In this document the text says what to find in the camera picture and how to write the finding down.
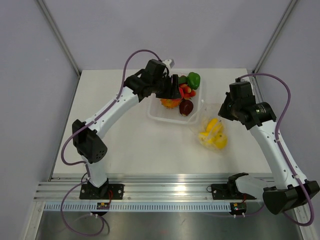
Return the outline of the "red lychee bunch with leaves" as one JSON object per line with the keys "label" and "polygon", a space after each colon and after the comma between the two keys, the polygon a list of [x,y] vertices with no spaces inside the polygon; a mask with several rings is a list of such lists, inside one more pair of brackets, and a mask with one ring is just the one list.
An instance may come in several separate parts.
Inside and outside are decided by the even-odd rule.
{"label": "red lychee bunch with leaves", "polygon": [[196,91],[188,85],[187,80],[188,78],[185,75],[181,75],[178,78],[179,88],[182,89],[183,98],[185,100],[189,100],[196,96]]}

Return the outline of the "dark red plum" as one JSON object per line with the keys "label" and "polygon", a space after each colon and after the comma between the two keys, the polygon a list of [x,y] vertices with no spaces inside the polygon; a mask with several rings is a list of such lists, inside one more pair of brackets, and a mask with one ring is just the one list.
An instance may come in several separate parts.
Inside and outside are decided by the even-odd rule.
{"label": "dark red plum", "polygon": [[194,104],[190,100],[183,100],[179,104],[179,113],[182,116],[188,116],[194,109]]}

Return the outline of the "yellow pear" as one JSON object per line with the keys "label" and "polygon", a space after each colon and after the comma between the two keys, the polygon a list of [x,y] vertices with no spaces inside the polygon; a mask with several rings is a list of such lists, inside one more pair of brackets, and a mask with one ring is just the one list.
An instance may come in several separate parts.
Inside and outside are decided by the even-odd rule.
{"label": "yellow pear", "polygon": [[224,125],[218,118],[213,118],[206,126],[206,132],[208,133],[219,133],[224,130]]}

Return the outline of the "clear zip top bag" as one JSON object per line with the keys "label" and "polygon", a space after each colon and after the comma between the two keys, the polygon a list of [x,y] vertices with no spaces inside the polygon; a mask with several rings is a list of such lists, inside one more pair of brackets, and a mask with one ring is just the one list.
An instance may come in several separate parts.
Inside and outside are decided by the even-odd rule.
{"label": "clear zip top bag", "polygon": [[213,152],[222,152],[228,145],[227,128],[218,111],[221,105],[201,100],[200,108],[187,122],[195,139]]}

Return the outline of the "yellow bell pepper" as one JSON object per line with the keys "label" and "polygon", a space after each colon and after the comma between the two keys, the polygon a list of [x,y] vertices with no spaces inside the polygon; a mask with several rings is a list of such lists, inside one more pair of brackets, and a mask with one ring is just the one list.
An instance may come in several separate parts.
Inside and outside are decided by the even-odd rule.
{"label": "yellow bell pepper", "polygon": [[216,133],[212,132],[200,132],[198,134],[199,142],[206,148],[214,149],[216,141]]}

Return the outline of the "yellow lemon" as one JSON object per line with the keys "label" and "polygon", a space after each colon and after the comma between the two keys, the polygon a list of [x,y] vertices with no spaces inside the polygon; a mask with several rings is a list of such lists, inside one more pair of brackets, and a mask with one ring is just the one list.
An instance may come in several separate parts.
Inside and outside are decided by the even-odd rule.
{"label": "yellow lemon", "polygon": [[228,144],[228,137],[223,133],[218,133],[213,141],[213,145],[216,149],[222,150],[224,149]]}

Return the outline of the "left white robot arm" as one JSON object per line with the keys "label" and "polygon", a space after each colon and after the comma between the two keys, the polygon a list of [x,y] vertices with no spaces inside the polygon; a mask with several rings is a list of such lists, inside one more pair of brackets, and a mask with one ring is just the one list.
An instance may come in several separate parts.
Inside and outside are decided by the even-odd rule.
{"label": "left white robot arm", "polygon": [[108,177],[100,163],[108,151],[104,136],[124,113],[152,94],[160,99],[181,98],[178,76],[171,73],[174,64],[173,59],[149,60],[145,68],[125,79],[121,92],[104,108],[84,122],[73,122],[73,145],[85,162],[95,198],[108,194]]}

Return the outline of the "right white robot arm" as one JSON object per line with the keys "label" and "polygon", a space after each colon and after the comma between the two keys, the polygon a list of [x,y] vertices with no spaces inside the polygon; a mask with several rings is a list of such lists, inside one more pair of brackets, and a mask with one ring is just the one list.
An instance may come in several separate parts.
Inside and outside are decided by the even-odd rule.
{"label": "right white robot arm", "polygon": [[227,193],[232,198],[248,194],[263,200],[274,215],[307,204],[319,191],[315,180],[308,180],[279,139],[276,116],[266,102],[257,103],[249,82],[230,84],[218,115],[231,121],[239,121],[251,133],[262,150],[272,172],[274,183],[256,179],[247,173],[228,178]]}

